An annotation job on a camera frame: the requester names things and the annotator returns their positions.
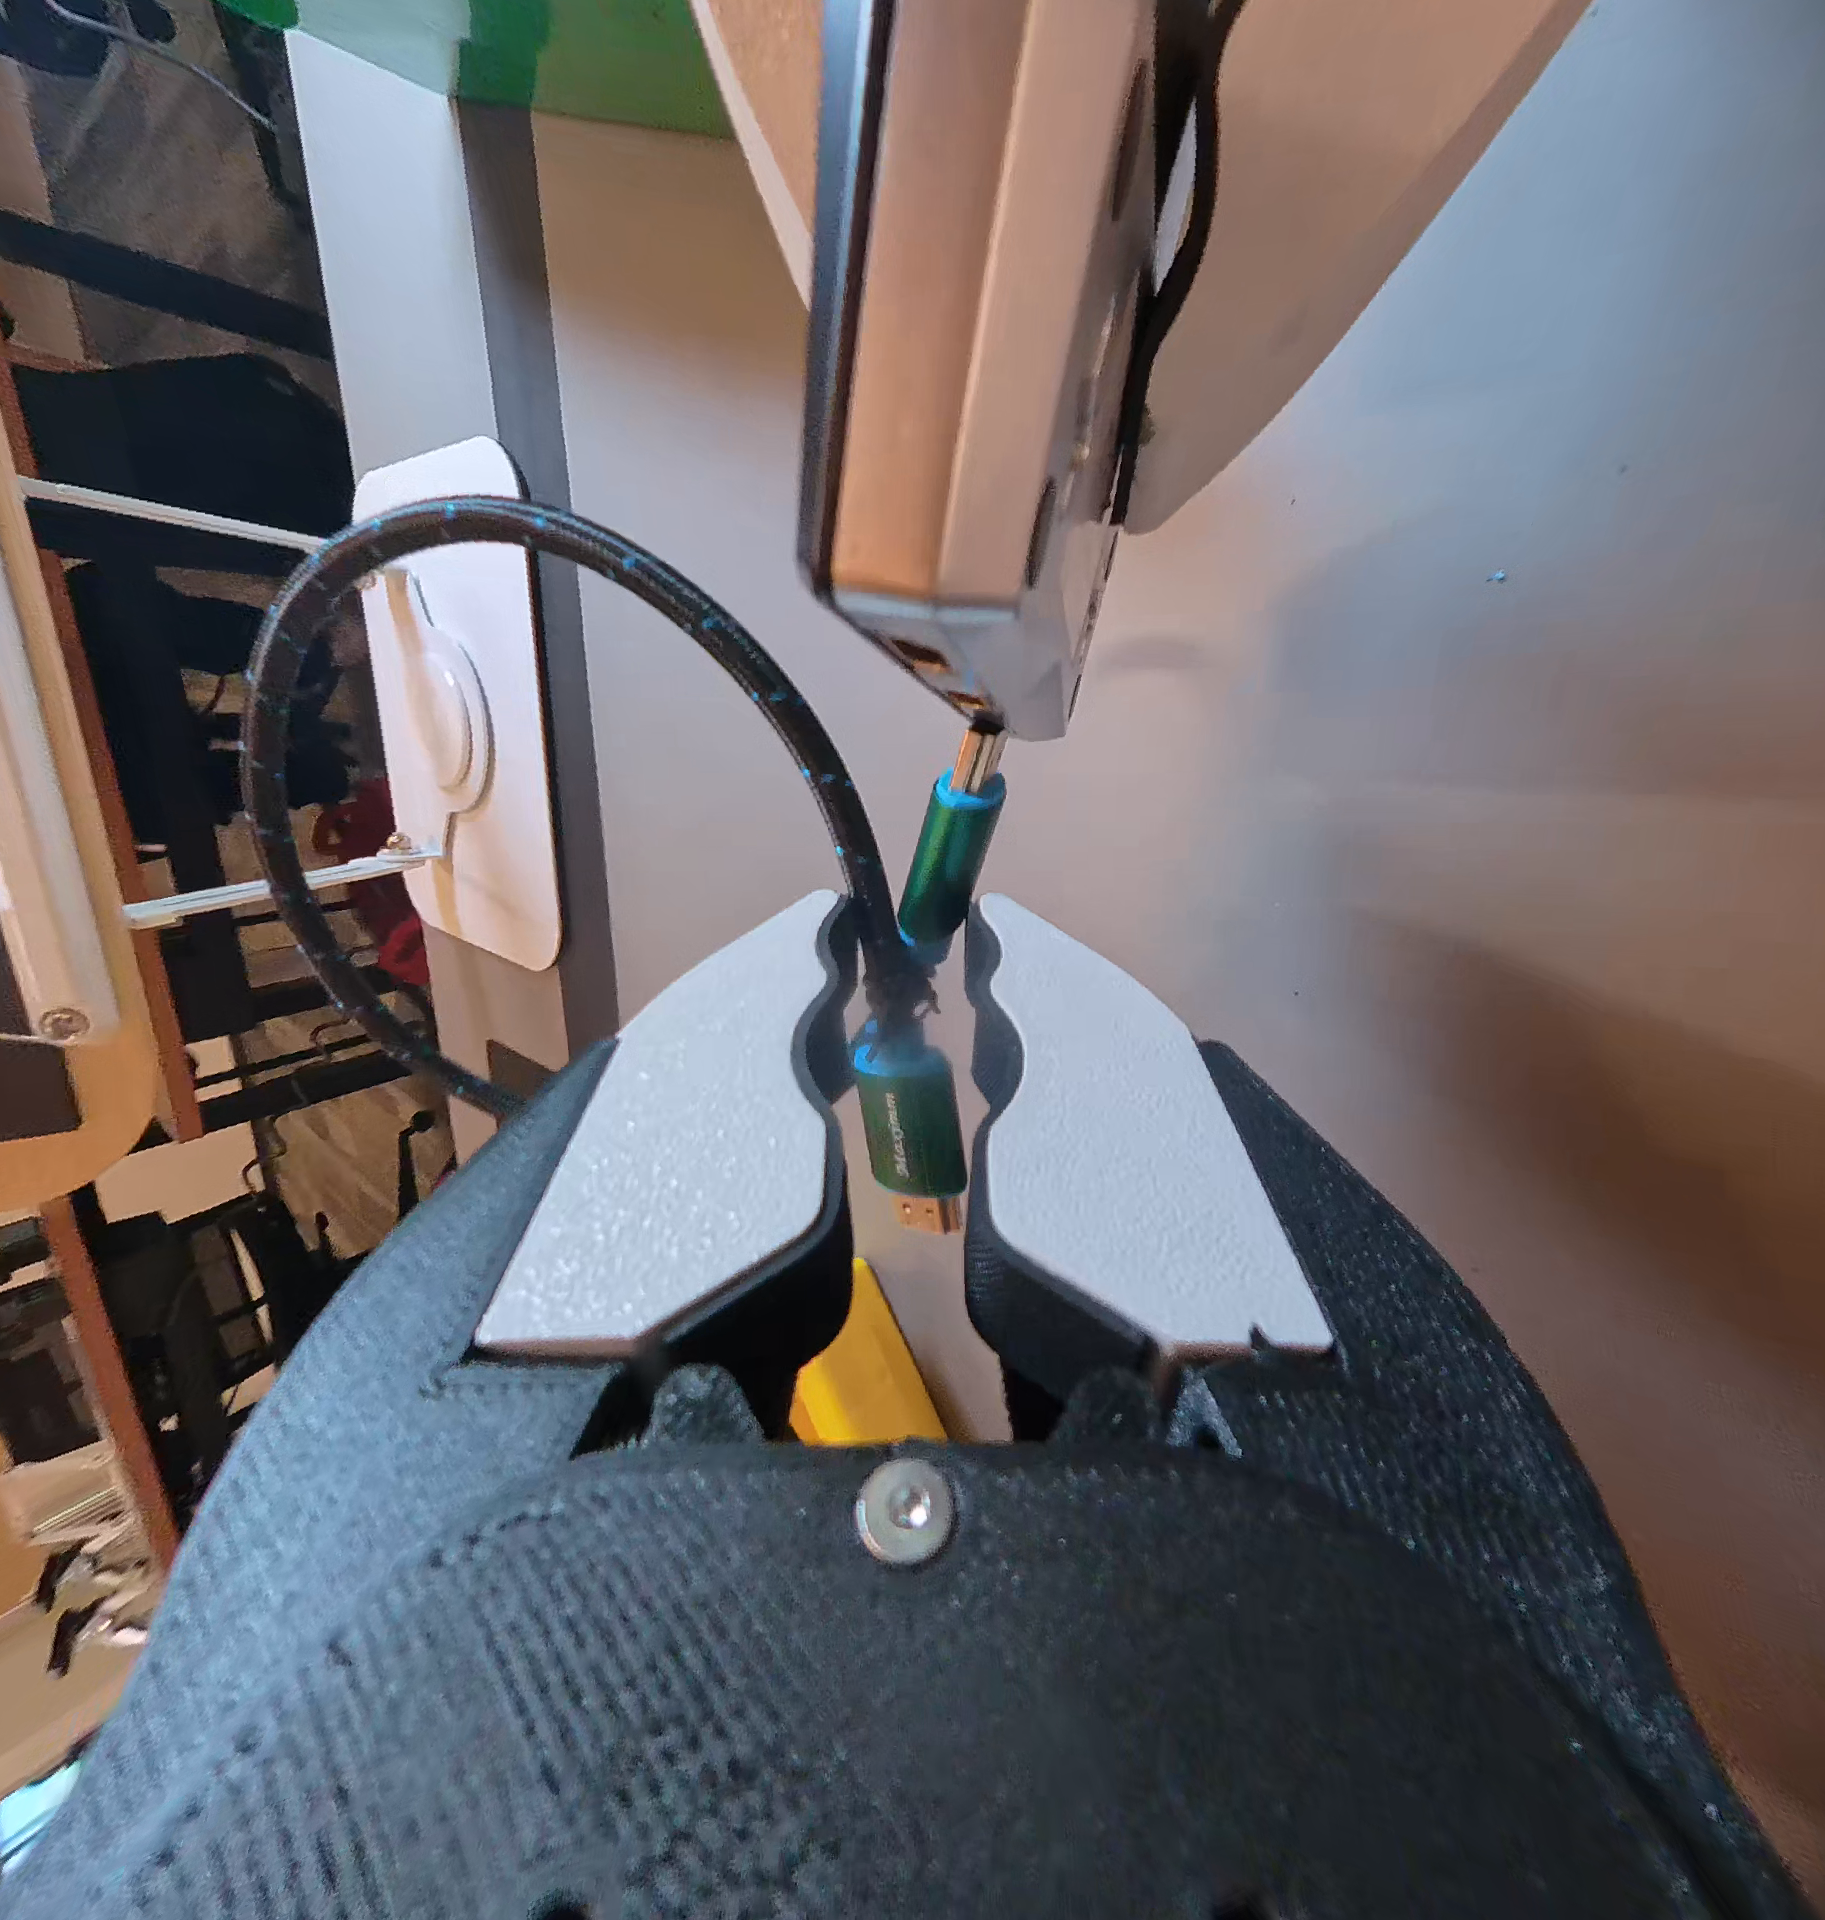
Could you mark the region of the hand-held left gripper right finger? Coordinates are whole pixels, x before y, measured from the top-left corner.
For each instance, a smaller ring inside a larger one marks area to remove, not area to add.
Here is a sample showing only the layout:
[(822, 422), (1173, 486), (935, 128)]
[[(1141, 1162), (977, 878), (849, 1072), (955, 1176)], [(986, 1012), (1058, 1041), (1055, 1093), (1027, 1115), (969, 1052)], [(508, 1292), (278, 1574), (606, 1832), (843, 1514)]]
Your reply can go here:
[(969, 1312), (1022, 1378), (1173, 1378), (1334, 1337), (1206, 1052), (1137, 977), (1008, 895), (966, 927)]

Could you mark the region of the yellow plastic bin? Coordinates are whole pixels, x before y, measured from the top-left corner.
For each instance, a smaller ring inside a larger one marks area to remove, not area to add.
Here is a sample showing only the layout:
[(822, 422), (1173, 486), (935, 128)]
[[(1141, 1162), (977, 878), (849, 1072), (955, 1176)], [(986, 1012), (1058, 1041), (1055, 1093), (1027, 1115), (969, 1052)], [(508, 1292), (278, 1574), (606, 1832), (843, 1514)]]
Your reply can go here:
[(854, 1259), (843, 1330), (797, 1375), (788, 1430), (809, 1446), (835, 1449), (949, 1437), (869, 1259)]

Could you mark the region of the green plastic bin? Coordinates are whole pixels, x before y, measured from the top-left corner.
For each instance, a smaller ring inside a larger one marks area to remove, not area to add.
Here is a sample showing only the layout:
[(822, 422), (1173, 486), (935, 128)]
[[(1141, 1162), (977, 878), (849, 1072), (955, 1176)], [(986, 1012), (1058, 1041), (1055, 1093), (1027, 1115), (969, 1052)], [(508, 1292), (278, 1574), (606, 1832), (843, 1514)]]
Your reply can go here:
[(689, 1), (229, 1), (453, 100), (734, 137)]

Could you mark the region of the black HDMI switch box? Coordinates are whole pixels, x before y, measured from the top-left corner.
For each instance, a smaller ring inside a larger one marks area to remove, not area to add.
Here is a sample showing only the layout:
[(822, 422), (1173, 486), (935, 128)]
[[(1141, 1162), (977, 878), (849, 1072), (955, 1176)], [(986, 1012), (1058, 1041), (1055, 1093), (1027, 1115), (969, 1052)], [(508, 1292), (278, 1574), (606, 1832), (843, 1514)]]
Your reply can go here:
[(826, 7), (799, 564), (972, 721), (1070, 728), (1158, 227), (1145, 1)]

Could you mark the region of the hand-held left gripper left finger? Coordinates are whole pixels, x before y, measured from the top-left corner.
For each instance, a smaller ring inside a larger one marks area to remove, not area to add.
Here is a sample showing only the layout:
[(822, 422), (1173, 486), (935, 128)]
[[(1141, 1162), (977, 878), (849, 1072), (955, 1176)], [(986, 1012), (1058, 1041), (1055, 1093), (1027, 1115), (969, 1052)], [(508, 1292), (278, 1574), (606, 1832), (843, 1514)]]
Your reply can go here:
[(794, 1374), (830, 1348), (854, 1289), (828, 1090), (851, 973), (849, 902), (809, 893), (621, 1029), (480, 1351)]

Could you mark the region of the black HDMI cable green plug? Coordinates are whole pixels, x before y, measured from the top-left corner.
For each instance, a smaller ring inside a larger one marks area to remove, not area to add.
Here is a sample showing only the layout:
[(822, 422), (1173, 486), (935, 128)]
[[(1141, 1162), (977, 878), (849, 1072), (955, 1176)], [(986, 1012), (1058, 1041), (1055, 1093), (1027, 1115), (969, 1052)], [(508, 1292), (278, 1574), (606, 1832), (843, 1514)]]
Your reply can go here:
[(263, 612), (246, 670), (242, 801), (260, 872), (326, 998), (377, 1050), (447, 1096), (493, 1119), (524, 1100), (447, 1058), (402, 1022), (331, 929), (289, 825), (292, 706), (306, 653), (355, 587), (383, 564), (462, 544), (517, 548), (572, 564), (665, 617), (743, 691), (784, 743), (830, 832), (860, 943), (871, 1015), (851, 1047), (873, 1176), (900, 1223), (935, 1235), (964, 1226), (969, 1164), (949, 1063), (923, 1031), (932, 977), (962, 929), (1006, 803), (1006, 735), (972, 721), (937, 778), (900, 897), (891, 899), (857, 781), (815, 706), (722, 602), (635, 540), (577, 514), (489, 494), (385, 509), (329, 538)]

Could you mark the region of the black panel with wooden rim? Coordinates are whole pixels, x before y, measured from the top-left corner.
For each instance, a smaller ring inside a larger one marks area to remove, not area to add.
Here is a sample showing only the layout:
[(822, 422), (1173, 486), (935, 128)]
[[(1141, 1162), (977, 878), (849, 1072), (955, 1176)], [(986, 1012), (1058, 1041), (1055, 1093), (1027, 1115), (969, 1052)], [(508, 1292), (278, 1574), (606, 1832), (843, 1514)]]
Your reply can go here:
[(199, 1132), (156, 935), (61, 560), (31, 526), (0, 330), (0, 1214), (104, 1176), (160, 1120)]

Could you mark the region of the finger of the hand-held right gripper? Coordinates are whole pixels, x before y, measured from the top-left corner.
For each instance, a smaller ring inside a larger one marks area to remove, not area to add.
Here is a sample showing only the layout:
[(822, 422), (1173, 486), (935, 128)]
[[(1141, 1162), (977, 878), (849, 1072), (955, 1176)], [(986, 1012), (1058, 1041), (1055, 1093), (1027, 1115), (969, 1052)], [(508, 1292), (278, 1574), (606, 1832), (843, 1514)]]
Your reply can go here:
[(813, 302), (826, 1), (692, 1), (712, 77), (801, 302)]
[(1162, 526), (1257, 439), (1442, 211), (1582, 1), (1241, 4), (1212, 221), (1151, 364), (1126, 514)]

